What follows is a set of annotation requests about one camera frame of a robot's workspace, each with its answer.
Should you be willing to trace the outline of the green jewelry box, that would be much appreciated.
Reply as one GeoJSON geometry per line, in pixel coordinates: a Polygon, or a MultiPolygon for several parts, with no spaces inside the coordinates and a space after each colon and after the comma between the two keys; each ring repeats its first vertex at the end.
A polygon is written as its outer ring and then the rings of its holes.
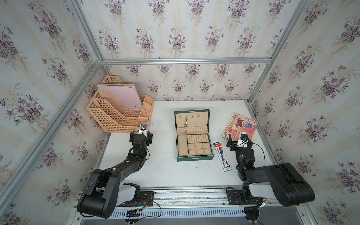
{"type": "Polygon", "coordinates": [[[210,110],[175,111],[177,161],[212,160],[210,110]]]}

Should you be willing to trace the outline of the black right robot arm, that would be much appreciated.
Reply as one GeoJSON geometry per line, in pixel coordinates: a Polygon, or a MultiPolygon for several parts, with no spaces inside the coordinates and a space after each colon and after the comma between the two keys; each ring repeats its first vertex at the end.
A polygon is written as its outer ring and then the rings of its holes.
{"type": "Polygon", "coordinates": [[[247,134],[242,133],[238,141],[228,136],[226,146],[236,155],[236,169],[243,181],[241,190],[231,188],[228,197],[245,204],[261,206],[270,200],[288,207],[314,201],[312,187],[290,163],[255,167],[254,143],[247,134]]]}

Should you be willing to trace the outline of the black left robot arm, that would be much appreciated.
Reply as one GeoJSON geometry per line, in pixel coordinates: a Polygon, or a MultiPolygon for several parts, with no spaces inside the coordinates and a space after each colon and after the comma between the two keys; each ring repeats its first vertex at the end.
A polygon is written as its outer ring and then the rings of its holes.
{"type": "Polygon", "coordinates": [[[120,183],[143,167],[152,138],[153,134],[146,129],[131,132],[129,141],[132,148],[126,159],[105,170],[92,171],[77,204],[77,211],[83,217],[109,218],[112,215],[115,207],[120,204],[120,183]]]}

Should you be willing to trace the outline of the pink cartoon notebook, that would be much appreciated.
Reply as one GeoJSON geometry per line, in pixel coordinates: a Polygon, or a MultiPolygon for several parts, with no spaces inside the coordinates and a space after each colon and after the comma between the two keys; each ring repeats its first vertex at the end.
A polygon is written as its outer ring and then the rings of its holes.
{"type": "Polygon", "coordinates": [[[231,135],[232,140],[238,141],[241,134],[246,133],[252,139],[257,125],[257,121],[234,112],[222,132],[222,138],[228,140],[229,135],[231,135]]]}

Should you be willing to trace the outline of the boxed pen pack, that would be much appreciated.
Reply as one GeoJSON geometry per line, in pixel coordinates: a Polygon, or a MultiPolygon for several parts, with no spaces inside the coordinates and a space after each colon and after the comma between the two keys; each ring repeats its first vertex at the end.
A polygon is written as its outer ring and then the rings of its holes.
{"type": "Polygon", "coordinates": [[[213,144],[214,148],[215,148],[215,151],[218,155],[218,158],[219,158],[219,161],[220,161],[220,164],[224,170],[224,172],[228,172],[228,171],[231,171],[232,170],[232,167],[230,165],[230,162],[226,156],[226,153],[224,151],[224,148],[222,146],[222,144],[220,142],[215,142],[213,144]]]}

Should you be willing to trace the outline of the peach plastic file organizer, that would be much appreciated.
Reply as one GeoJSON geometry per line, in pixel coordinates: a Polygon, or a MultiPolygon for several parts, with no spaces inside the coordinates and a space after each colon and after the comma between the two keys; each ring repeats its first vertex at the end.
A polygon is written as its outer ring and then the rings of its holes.
{"type": "MultiPolygon", "coordinates": [[[[100,84],[125,84],[118,76],[106,76],[100,84]]],[[[154,99],[139,95],[141,109],[126,108],[110,91],[97,89],[86,109],[92,118],[107,133],[131,133],[139,130],[141,123],[150,127],[154,99]]]]}

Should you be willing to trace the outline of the pink folder in organizer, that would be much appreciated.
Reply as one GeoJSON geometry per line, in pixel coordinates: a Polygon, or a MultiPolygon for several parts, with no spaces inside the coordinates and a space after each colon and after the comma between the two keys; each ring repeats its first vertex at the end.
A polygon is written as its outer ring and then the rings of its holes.
{"type": "Polygon", "coordinates": [[[102,91],[110,91],[126,108],[141,109],[142,103],[134,84],[98,84],[102,91]]]}

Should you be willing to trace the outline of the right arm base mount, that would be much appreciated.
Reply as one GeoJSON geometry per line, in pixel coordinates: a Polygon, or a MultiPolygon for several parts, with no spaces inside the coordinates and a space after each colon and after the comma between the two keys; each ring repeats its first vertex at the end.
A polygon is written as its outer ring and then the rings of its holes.
{"type": "Polygon", "coordinates": [[[230,205],[261,205],[264,200],[260,197],[253,197],[247,190],[228,187],[226,189],[227,199],[230,205]]]}

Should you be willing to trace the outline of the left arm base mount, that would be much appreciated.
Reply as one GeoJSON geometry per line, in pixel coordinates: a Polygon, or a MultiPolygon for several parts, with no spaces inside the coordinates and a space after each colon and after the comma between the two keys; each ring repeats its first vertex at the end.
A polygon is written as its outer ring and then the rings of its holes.
{"type": "Polygon", "coordinates": [[[153,206],[154,191],[145,191],[139,185],[125,183],[119,188],[117,207],[153,206]]]}

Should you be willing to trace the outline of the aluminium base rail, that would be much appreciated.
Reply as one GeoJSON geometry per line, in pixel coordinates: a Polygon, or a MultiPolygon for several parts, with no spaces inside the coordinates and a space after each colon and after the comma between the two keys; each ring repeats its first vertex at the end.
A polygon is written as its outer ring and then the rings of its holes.
{"type": "Polygon", "coordinates": [[[132,209],[140,206],[153,206],[155,202],[161,207],[216,207],[220,205],[240,205],[250,207],[256,200],[242,201],[241,186],[208,187],[141,187],[141,197],[126,203],[111,203],[112,210],[132,209]]]}

